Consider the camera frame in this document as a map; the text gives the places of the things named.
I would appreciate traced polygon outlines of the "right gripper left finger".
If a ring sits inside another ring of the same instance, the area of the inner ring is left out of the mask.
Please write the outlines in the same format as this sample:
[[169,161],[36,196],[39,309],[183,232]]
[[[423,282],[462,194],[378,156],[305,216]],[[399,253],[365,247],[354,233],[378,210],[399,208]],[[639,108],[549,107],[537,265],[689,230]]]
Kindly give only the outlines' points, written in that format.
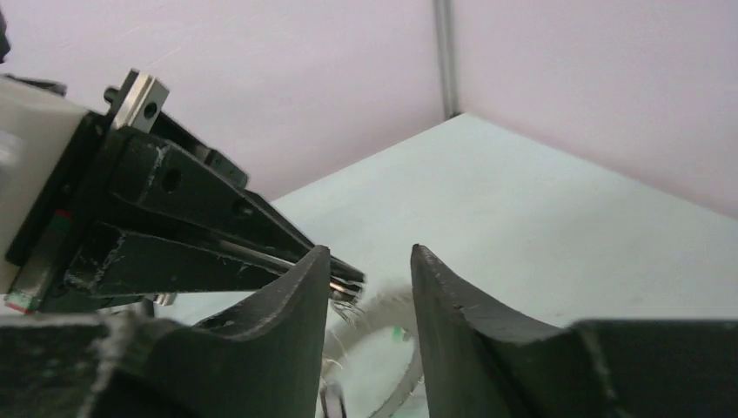
[[330,279],[314,247],[238,304],[186,326],[137,314],[4,316],[4,417],[310,417]]

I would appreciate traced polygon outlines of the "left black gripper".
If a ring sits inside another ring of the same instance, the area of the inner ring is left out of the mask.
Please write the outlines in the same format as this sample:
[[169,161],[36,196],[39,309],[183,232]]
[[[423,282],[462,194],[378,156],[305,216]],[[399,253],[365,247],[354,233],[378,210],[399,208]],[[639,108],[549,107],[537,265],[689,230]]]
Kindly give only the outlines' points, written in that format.
[[[63,97],[62,87],[7,76]],[[168,88],[130,71],[88,110],[4,256],[4,303],[81,313],[175,293],[254,291],[314,244],[248,176],[164,113]]]

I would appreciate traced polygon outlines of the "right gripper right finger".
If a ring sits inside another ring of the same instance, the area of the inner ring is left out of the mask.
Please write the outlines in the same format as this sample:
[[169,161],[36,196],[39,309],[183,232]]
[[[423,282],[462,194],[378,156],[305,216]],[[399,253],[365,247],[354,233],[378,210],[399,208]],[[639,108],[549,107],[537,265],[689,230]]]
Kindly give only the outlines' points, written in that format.
[[734,417],[733,320],[580,320],[555,327],[411,254],[432,417]]

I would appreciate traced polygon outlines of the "large metal keyring with keys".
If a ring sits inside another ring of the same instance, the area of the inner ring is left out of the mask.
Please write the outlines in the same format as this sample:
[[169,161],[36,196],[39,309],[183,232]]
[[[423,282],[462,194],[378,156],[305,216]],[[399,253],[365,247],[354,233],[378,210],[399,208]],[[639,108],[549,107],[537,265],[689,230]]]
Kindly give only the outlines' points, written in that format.
[[426,400],[413,290],[392,277],[325,332],[316,416],[414,417]]

